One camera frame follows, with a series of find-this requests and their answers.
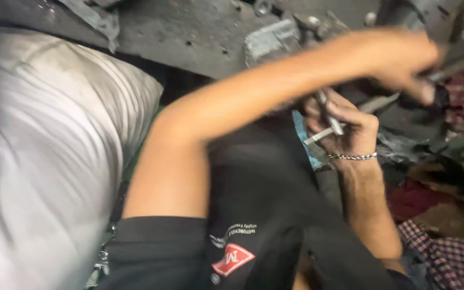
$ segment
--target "plaid shirt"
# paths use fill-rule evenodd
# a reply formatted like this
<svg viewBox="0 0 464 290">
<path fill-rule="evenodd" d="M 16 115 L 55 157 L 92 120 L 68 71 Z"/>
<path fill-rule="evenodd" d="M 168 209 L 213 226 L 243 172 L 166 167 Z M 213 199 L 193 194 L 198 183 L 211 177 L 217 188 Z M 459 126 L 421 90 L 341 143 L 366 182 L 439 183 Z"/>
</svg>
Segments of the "plaid shirt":
<svg viewBox="0 0 464 290">
<path fill-rule="evenodd" d="M 427 265 L 427 273 L 441 289 L 464 290 L 464 240 L 432 239 L 411 220 L 398 232 L 405 247 L 415 250 Z"/>
</svg>

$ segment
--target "red diamond logo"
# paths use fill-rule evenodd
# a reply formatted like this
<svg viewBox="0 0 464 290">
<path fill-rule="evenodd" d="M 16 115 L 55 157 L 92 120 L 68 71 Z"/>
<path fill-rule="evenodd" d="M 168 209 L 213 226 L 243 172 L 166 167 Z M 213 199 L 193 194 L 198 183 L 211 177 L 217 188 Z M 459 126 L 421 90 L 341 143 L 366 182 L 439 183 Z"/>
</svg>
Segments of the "red diamond logo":
<svg viewBox="0 0 464 290">
<path fill-rule="evenodd" d="M 244 248 L 236 244 L 227 244 L 223 259 L 211 266 L 218 274 L 222 274 L 227 277 L 230 273 L 234 272 L 237 268 L 246 264 L 253 258 L 255 258 L 254 254 L 248 252 Z"/>
</svg>

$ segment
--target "forearm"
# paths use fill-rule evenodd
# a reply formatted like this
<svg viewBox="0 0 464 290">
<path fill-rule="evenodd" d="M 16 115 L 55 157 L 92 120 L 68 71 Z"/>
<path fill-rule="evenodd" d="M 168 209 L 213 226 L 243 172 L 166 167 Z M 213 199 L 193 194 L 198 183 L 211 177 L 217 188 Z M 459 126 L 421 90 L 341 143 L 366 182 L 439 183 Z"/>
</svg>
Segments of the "forearm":
<svg viewBox="0 0 464 290">
<path fill-rule="evenodd" d="M 338 168 L 345 218 L 354 232 L 377 259 L 400 259 L 402 245 L 386 203 L 383 173 L 377 160 L 343 161 Z"/>
<path fill-rule="evenodd" d="M 362 76 L 352 47 L 325 44 L 281 61 L 242 72 L 174 102 L 163 112 L 178 134 L 209 140 L 259 118 L 276 105 L 317 88 Z"/>
<path fill-rule="evenodd" d="M 206 217 L 207 142 L 254 121 L 277 104 L 361 76 L 361 66 L 349 54 L 351 46 L 340 48 L 324 45 L 245 71 L 164 109 L 142 152 L 123 216 Z"/>
</svg>

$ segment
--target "hand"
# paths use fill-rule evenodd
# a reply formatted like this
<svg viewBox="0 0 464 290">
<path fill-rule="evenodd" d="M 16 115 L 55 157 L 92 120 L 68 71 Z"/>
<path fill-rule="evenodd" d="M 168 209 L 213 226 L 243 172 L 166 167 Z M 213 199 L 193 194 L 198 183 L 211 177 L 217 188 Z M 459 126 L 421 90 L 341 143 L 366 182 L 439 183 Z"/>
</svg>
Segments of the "hand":
<svg viewBox="0 0 464 290">
<path fill-rule="evenodd" d="M 344 135 L 331 134 L 320 140 L 328 154 L 366 155 L 375 152 L 379 121 L 376 116 L 360 112 L 356 106 L 332 89 L 325 89 L 327 111 L 338 121 L 346 123 Z M 318 101 L 310 97 L 304 105 L 309 136 L 329 128 Z"/>
<path fill-rule="evenodd" d="M 326 44 L 348 55 L 360 75 L 374 77 L 384 87 L 406 91 L 422 105 L 434 101 L 434 86 L 416 75 L 441 62 L 443 51 L 425 32 L 378 28 L 352 32 Z"/>
</svg>

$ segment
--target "metal chain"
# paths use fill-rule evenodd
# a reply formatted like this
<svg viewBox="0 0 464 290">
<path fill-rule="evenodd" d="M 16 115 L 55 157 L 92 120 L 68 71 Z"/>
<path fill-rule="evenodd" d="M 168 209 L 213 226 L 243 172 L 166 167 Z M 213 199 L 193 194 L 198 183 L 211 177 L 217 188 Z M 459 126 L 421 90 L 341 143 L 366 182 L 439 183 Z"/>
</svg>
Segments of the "metal chain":
<svg viewBox="0 0 464 290">
<path fill-rule="evenodd" d="M 369 160 L 369 159 L 374 159 L 377 158 L 377 152 L 374 152 L 372 154 L 367 154 L 367 155 L 330 155 L 329 158 L 337 158 L 337 159 L 350 159 L 350 160 Z"/>
</svg>

